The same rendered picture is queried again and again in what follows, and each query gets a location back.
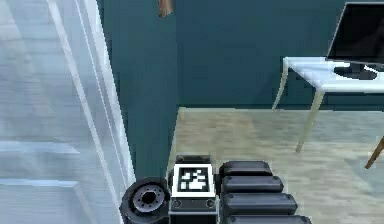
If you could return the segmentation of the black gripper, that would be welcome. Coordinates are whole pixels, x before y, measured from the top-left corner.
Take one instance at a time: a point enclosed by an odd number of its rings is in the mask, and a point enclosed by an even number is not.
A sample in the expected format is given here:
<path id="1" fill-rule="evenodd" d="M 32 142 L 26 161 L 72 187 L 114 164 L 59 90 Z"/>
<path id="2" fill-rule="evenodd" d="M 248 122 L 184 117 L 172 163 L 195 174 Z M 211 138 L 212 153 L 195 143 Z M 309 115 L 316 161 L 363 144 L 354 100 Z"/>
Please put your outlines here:
<path id="1" fill-rule="evenodd" d="M 133 183 L 119 207 L 124 224 L 168 224 L 170 193 L 167 181 L 146 177 Z"/>

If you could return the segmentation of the white room door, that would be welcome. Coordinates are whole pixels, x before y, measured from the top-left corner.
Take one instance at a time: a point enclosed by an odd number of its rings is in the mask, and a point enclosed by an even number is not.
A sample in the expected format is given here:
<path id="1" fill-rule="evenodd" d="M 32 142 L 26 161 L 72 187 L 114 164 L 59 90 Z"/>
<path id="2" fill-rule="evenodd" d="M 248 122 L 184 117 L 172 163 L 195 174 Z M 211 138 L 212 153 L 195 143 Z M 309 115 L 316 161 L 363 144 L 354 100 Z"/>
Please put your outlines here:
<path id="1" fill-rule="evenodd" d="M 0 224 L 123 224 L 134 180 L 97 0 L 0 0 Z"/>

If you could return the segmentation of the white table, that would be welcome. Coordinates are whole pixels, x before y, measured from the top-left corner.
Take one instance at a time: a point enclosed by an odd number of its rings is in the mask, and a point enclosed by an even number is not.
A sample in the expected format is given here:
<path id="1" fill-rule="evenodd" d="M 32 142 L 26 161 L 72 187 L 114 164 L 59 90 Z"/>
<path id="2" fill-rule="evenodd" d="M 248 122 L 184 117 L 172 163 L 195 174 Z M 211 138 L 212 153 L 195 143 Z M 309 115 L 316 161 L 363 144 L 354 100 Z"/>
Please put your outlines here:
<path id="1" fill-rule="evenodd" d="M 315 88 L 310 112 L 303 125 L 302 132 L 296 146 L 299 153 L 313 128 L 316 115 L 322 104 L 325 93 L 384 93 L 384 72 L 378 72 L 373 80 L 356 80 L 345 78 L 334 72 L 335 67 L 346 68 L 348 63 L 331 62 L 324 57 L 283 57 L 282 73 L 279 89 L 272 109 L 275 110 L 280 102 L 287 82 L 289 70 L 292 69 L 312 87 Z"/>

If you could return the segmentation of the brown wooden chair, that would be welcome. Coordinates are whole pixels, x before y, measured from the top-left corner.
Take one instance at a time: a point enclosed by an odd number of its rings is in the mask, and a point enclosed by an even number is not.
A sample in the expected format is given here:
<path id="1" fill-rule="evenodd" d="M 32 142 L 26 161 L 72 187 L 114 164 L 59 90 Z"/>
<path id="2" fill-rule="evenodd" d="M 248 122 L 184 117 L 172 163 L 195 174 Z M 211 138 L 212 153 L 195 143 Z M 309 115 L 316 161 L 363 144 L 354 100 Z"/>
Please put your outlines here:
<path id="1" fill-rule="evenodd" d="M 384 136 L 381 138 L 381 140 L 379 141 L 378 145 L 374 149 L 371 157 L 367 161 L 367 163 L 365 165 L 366 169 L 369 169 L 374 164 L 374 162 L 377 160 L 377 158 L 379 157 L 380 153 L 383 150 L 384 150 Z"/>

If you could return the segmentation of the black television set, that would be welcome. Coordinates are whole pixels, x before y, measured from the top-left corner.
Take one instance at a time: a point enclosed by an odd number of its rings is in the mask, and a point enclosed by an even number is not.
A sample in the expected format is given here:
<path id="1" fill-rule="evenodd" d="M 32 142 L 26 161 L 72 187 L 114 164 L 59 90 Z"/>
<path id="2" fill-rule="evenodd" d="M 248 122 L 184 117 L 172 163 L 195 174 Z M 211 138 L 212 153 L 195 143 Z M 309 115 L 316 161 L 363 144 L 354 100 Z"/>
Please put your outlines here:
<path id="1" fill-rule="evenodd" d="M 384 2 L 346 2 L 326 55 L 327 61 L 345 62 L 335 67 L 339 76 L 374 80 L 384 66 Z"/>

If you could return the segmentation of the brown wooden wall object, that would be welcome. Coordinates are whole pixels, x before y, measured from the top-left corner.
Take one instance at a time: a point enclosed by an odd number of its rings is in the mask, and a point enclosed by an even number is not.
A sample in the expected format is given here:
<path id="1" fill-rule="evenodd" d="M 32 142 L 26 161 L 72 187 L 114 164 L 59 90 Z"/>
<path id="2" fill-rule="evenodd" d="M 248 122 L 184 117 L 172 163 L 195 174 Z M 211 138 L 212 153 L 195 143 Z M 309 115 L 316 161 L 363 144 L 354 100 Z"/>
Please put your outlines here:
<path id="1" fill-rule="evenodd" d="M 173 13 L 173 0 L 158 0 L 158 15 L 160 18 Z"/>

